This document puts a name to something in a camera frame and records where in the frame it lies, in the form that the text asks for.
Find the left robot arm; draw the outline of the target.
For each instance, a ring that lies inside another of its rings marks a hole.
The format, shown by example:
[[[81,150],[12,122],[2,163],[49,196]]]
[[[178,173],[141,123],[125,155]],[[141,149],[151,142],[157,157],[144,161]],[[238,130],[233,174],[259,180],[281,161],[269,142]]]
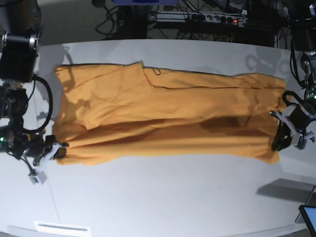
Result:
[[[288,115],[270,111],[278,119],[278,129],[272,151],[290,146],[302,150],[308,140],[316,141],[307,127],[316,119],[316,2],[314,0],[267,0],[266,6],[278,12],[290,28],[290,67],[299,86],[305,91],[301,98],[293,91],[285,91],[282,100],[294,109]]]

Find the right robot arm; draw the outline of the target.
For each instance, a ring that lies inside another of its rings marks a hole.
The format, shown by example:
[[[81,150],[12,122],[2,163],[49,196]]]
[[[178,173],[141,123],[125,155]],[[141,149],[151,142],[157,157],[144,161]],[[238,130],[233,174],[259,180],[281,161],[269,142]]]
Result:
[[[0,150],[16,159],[33,158],[39,166],[45,158],[59,159],[66,154],[67,143],[58,143],[54,135],[43,137],[53,112],[53,94],[46,80],[34,73],[41,37],[41,11],[36,0],[2,0],[0,24],[4,29],[0,56],[0,117],[9,120],[0,129]],[[29,96],[24,83],[39,82],[48,94],[48,113],[42,126],[24,128],[23,116]]]

